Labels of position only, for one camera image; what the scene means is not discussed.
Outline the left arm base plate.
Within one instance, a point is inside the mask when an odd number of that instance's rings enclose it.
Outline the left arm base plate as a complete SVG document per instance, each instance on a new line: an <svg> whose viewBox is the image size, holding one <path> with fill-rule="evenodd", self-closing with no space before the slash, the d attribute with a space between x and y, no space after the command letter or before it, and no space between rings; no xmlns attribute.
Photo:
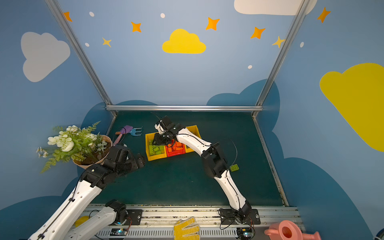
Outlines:
<svg viewBox="0 0 384 240"><path fill-rule="evenodd" d="M143 210L141 209L126 209L125 219L122 222L123 226L139 226L141 224Z"/></svg>

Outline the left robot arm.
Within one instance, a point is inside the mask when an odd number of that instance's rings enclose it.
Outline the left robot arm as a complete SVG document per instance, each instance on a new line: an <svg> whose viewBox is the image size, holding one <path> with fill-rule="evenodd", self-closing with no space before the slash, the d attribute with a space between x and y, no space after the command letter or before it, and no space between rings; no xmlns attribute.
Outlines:
<svg viewBox="0 0 384 240"><path fill-rule="evenodd" d="M30 236L31 240L89 240L108 225L121 226L128 219L127 206L117 200L106 203L99 212L76 228L81 213L116 178L145 166L141 154L134 155L125 146L111 147L102 164L88 167L75 188L55 213Z"/></svg>

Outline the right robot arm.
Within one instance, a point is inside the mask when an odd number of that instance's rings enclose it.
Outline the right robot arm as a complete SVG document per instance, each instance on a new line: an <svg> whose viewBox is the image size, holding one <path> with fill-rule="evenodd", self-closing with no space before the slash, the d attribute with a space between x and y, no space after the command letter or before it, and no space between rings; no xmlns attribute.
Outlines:
<svg viewBox="0 0 384 240"><path fill-rule="evenodd" d="M245 223L252 207L237 188L220 144L204 141L183 125L174 124L167 116L155 123L155 129L158 132L153 140L154 145L167 146L173 141L179 142L191 148L202 158L206 174L219 183L227 196L233 218L241 224Z"/></svg>

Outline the yellow bin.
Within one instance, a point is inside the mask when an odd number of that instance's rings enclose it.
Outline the yellow bin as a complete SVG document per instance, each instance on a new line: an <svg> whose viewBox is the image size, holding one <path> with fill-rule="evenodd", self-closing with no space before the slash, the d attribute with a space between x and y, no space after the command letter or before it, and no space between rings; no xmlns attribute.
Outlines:
<svg viewBox="0 0 384 240"><path fill-rule="evenodd" d="M187 126L186 127L196 138L200 138L201 135L200 135L200 132L199 132L199 128L197 125L193 125L193 126ZM190 137L191 139L193 139L193 142L195 144L198 144L198 145L201 145L201 143L199 143L195 138L193 137ZM186 151L186 154L188 153L193 153L194 150L187 144L184 144L185 146L185 151Z"/></svg>
<svg viewBox="0 0 384 240"><path fill-rule="evenodd" d="M153 145L154 136L155 133L145 135L146 154L149 162L167 158L165 146Z"/></svg>

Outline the long orange lego assembly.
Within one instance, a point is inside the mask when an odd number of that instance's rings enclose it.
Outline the long orange lego assembly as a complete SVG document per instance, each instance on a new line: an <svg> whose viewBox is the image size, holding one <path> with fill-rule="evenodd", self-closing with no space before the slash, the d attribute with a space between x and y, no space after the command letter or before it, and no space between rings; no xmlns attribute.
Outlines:
<svg viewBox="0 0 384 240"><path fill-rule="evenodd" d="M167 153L182 153L185 150L185 147L181 143L175 143L173 145L167 146Z"/></svg>

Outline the green lego upside-down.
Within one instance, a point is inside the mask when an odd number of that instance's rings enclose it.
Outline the green lego upside-down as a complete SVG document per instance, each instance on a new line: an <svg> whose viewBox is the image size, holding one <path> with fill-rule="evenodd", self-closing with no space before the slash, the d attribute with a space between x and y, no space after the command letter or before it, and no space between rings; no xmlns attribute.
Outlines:
<svg viewBox="0 0 384 240"><path fill-rule="evenodd" d="M165 153L165 147L149 145L149 153L150 153L150 156L162 155Z"/></svg>

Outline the red bin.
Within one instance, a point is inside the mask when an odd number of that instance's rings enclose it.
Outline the red bin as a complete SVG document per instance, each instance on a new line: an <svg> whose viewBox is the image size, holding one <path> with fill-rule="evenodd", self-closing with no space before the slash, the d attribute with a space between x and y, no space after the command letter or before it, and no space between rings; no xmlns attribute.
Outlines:
<svg viewBox="0 0 384 240"><path fill-rule="evenodd" d="M186 153L186 147L184 144L172 140L172 142L166 145L167 157L174 157L178 155L184 155Z"/></svg>

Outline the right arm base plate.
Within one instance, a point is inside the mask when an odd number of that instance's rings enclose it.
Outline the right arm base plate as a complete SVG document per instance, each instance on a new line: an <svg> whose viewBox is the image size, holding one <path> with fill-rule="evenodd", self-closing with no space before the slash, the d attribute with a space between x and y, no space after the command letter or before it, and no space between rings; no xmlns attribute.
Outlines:
<svg viewBox="0 0 384 240"><path fill-rule="evenodd" d="M221 220L221 225L260 225L261 219L258 210L251 209L250 213L245 217L242 217L233 209L218 210L218 214Z"/></svg>

